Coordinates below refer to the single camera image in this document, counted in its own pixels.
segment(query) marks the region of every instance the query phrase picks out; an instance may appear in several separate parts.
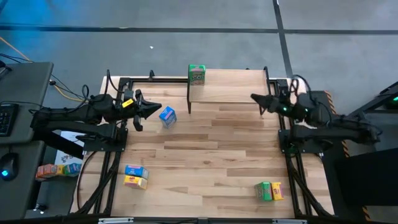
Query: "computer mouse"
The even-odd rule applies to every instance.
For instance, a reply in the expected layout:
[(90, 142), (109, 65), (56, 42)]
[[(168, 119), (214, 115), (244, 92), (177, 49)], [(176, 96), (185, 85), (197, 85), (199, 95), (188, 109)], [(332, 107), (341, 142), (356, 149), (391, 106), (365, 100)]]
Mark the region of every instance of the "computer mouse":
[(10, 181), (18, 175), (18, 154), (10, 152), (0, 158), (0, 176)]

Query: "box on shelf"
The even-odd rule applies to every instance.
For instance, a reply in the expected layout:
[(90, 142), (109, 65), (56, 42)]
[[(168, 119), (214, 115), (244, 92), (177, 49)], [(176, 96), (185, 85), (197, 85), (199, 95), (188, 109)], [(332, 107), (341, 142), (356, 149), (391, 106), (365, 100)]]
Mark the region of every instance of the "box on shelf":
[(126, 175), (124, 177), (124, 185), (137, 189), (146, 189), (148, 181), (142, 177), (134, 177)]
[(259, 200), (270, 202), (272, 201), (271, 183), (261, 182), (255, 186), (256, 195)]
[(272, 197), (274, 200), (283, 200), (284, 193), (282, 191), (282, 184), (280, 182), (271, 183), (272, 187)]
[(163, 127), (167, 129), (169, 129), (177, 121), (175, 111), (169, 106), (166, 106), (163, 112), (159, 115), (159, 118), (163, 123)]
[(81, 169), (81, 164), (72, 163), (66, 165), (63, 169), (64, 174), (70, 177), (76, 177), (79, 175)]
[(43, 175), (42, 177), (50, 178), (57, 174), (57, 165), (47, 164), (43, 166)]
[(126, 165), (124, 174), (148, 179), (149, 172), (143, 166)]
[(191, 85), (205, 84), (206, 67), (204, 65), (189, 65), (188, 78)]
[(65, 168), (65, 165), (57, 165), (56, 175), (65, 175), (64, 168)]

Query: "yellow tag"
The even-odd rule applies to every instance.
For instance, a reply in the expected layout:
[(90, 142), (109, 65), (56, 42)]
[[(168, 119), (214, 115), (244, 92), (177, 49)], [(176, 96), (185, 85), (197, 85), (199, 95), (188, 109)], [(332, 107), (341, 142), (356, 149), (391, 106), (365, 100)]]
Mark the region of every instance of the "yellow tag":
[(125, 108), (127, 106), (129, 106), (130, 104), (132, 104), (134, 101), (132, 99), (127, 100), (126, 102), (122, 103), (122, 107)]

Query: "keyboard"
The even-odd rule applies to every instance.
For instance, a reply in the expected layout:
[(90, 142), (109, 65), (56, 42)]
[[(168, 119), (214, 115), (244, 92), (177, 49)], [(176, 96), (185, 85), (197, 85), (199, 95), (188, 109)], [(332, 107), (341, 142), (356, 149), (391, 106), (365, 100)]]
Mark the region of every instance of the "keyboard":
[(17, 114), (18, 104), (0, 105), (0, 137), (8, 137), (11, 135)]

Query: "small box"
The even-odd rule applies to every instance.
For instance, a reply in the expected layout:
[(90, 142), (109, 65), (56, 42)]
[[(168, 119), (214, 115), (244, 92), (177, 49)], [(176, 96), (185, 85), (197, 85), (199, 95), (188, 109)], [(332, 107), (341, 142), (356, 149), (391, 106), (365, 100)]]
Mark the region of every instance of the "small box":
[(282, 191), (282, 184), (280, 182), (271, 183), (272, 187), (272, 197), (274, 200), (283, 200), (284, 193)]
[(189, 65), (188, 76), (191, 85), (205, 84), (206, 67), (204, 65)]
[(124, 174), (148, 179), (148, 170), (143, 166), (126, 165)]
[(271, 183), (261, 182), (255, 186), (256, 195), (259, 200), (270, 202), (272, 201)]
[(57, 165), (47, 164), (44, 165), (43, 176), (45, 178), (53, 177), (57, 174)]
[(142, 178), (142, 177), (133, 177), (126, 175), (124, 177), (124, 185), (132, 188), (137, 188), (137, 189), (146, 189), (147, 188), (147, 183), (148, 180)]
[(177, 121), (175, 111), (169, 106), (166, 106), (163, 112), (159, 115), (159, 118), (163, 123), (163, 127), (167, 129), (169, 129)]
[(45, 180), (44, 177), (41, 177), (41, 176), (39, 177), (39, 172), (36, 173), (35, 179), (36, 179), (37, 181), (43, 181), (43, 180)]
[(65, 165), (57, 165), (57, 175), (65, 175), (64, 173)]
[(72, 164), (66, 165), (63, 168), (63, 171), (64, 171), (64, 174), (67, 176), (76, 177), (77, 175), (79, 175), (80, 169), (81, 169), (81, 164), (72, 163)]

